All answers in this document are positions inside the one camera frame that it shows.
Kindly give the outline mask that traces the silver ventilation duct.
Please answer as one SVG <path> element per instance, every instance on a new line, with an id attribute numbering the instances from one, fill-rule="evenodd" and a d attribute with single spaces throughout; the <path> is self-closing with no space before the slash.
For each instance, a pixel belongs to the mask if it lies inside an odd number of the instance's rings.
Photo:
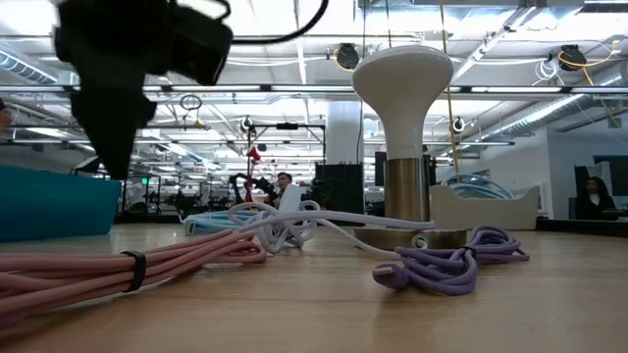
<path id="1" fill-rule="evenodd" d="M 600 88 L 626 87 L 628 89 L 628 59 L 594 76 L 594 83 Z M 594 93 L 582 93 L 576 86 L 573 86 L 568 94 L 552 101 L 533 104 L 506 118 L 501 125 L 495 124 L 490 129 L 484 130 L 474 137 L 473 141 L 493 141 L 503 136 L 513 138 L 522 133 L 532 132 L 539 127 L 600 105 L 601 102 L 594 96 Z"/>
<path id="2" fill-rule="evenodd" d="M 55 76 L 52 76 L 51 74 L 46 73 L 3 50 L 0 50 L 0 70 L 13 73 L 38 84 L 55 84 L 58 82 L 58 79 Z"/>

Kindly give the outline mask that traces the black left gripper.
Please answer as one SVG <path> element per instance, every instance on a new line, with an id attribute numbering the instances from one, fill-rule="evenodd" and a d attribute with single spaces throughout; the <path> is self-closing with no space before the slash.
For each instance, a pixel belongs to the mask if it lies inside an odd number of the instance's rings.
<path id="1" fill-rule="evenodd" d="M 147 75 L 163 75 L 173 46 L 169 0 L 60 0 L 54 28 L 57 58 L 74 67 L 80 84 L 120 90 L 70 95 L 72 114 L 112 179 L 124 180 L 136 132 L 157 104 L 139 91 Z"/>

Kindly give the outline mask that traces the black equipment cabinet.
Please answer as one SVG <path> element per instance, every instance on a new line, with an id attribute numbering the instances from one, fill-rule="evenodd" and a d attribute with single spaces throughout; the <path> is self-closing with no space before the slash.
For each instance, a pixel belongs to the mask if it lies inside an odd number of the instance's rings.
<path id="1" fill-rule="evenodd" d="M 317 165 L 310 197 L 327 210 L 363 214 L 363 165 Z"/>

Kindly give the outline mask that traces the white plastic bin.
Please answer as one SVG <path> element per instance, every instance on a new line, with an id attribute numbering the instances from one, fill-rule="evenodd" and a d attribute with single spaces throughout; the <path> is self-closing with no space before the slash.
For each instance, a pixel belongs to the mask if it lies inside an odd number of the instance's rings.
<path id="1" fill-rule="evenodd" d="M 443 185 L 430 187 L 430 217 L 436 228 L 472 229 L 494 226 L 506 230 L 536 227 L 540 188 L 533 186 L 515 199 L 460 197 Z"/>

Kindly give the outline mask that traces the white building column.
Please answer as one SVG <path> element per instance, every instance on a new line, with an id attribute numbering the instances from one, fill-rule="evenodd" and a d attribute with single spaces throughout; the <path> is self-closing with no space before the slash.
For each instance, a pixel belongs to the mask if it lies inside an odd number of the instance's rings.
<path id="1" fill-rule="evenodd" d="M 326 120 L 327 164 L 360 164 L 363 161 L 361 104 L 330 101 Z"/>

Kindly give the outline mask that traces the person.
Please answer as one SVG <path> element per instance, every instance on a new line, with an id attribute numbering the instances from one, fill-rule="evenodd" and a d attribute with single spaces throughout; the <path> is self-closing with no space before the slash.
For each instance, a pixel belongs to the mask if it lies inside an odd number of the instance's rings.
<path id="1" fill-rule="evenodd" d="M 275 208 L 280 207 L 281 199 L 286 191 L 286 188 L 292 184 L 292 175 L 286 172 L 280 172 L 277 175 L 277 188 L 276 196 L 272 199 L 272 205 Z"/>
<path id="2" fill-rule="evenodd" d="M 614 201 L 604 181 L 591 176 L 576 197 L 576 219 L 589 221 L 616 221 Z"/>

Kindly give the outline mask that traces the black metal gantry frame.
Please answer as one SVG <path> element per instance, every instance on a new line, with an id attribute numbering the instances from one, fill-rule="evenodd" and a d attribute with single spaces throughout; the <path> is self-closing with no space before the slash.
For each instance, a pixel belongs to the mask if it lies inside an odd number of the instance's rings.
<path id="1" fill-rule="evenodd" d="M 250 125 L 247 131 L 247 148 L 251 148 L 255 145 L 256 141 L 266 132 L 267 129 L 273 128 L 277 130 L 298 130 L 300 128 L 306 129 L 311 136 L 313 136 L 322 146 L 322 164 L 325 165 L 327 162 L 326 153 L 327 153 L 327 129 L 323 125 L 311 125 L 311 124 L 297 124 L 297 123 L 277 123 L 277 124 L 261 124 L 261 125 Z M 322 138 L 319 138 L 313 132 L 314 128 L 319 128 L 322 131 Z"/>

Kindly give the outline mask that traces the teal blue plastic bin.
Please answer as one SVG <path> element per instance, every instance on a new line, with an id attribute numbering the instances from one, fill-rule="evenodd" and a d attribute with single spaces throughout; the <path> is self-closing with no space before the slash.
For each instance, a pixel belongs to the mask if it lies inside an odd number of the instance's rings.
<path id="1" fill-rule="evenodd" d="M 106 234 L 120 195 L 114 180 L 0 166 L 0 243 Z"/>

